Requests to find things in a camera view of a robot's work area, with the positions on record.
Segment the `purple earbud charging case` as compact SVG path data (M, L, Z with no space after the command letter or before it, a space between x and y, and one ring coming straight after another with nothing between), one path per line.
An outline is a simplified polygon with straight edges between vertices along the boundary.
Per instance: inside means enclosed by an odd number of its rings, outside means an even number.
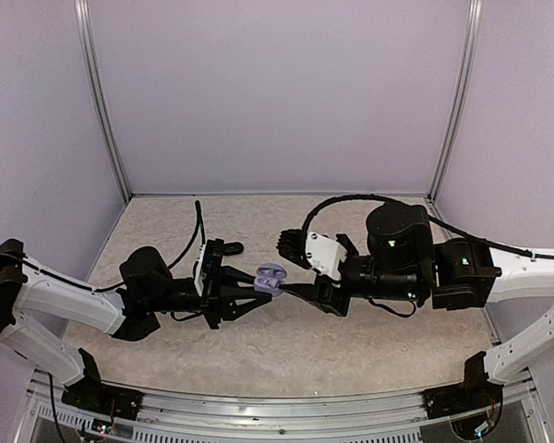
M282 266L274 263L262 264L257 268L253 287L257 292L279 296L283 293L281 285L286 278L287 271Z

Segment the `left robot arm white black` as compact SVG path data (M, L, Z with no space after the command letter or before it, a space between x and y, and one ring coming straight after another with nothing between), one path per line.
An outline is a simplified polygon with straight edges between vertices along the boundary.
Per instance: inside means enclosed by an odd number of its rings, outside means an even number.
M222 240L207 242L194 274L174 278L159 251L143 246L121 265L122 283L91 287L26 256L19 240L0 245L0 342L56 378L88 408L111 400L93 357L32 319L33 311L89 326L120 341L141 341L160 327L158 314L176 321L204 317L211 329L267 304L280 293L284 271L263 265L255 276L224 266Z

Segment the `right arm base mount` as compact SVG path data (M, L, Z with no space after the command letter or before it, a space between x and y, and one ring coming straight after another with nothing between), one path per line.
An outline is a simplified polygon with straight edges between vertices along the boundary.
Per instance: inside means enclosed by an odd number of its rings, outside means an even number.
M466 389L461 383L422 392L429 420L490 407L503 399L503 386L492 383Z

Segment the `black earbud charging case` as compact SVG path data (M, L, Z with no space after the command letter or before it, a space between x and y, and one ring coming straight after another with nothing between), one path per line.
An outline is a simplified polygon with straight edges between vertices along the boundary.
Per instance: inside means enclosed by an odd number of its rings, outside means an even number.
M244 252L244 245L240 242L230 242L223 245L223 253L230 256L237 256Z

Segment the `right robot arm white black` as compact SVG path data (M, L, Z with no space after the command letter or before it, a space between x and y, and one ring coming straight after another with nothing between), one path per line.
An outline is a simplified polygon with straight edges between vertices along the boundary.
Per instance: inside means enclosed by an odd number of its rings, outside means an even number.
M313 284L286 284L288 293L325 313L344 317L353 297L371 305L380 300L426 301L435 309L479 308L513 298L554 298L554 253L494 244L457 232L441 244L421 205L385 201L366 220L367 254L344 234L330 239L310 231L313 209L299 229L281 232L277 250L288 261L313 270ZM554 304L538 320L505 343L469 358L464 381L453 393L456 404L474 409L490 385L503 385L554 348Z

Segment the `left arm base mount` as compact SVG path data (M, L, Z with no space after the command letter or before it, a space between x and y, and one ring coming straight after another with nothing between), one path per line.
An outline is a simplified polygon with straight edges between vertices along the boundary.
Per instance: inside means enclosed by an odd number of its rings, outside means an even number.
M144 394L113 385L75 385L64 389L62 403L113 418L135 421Z

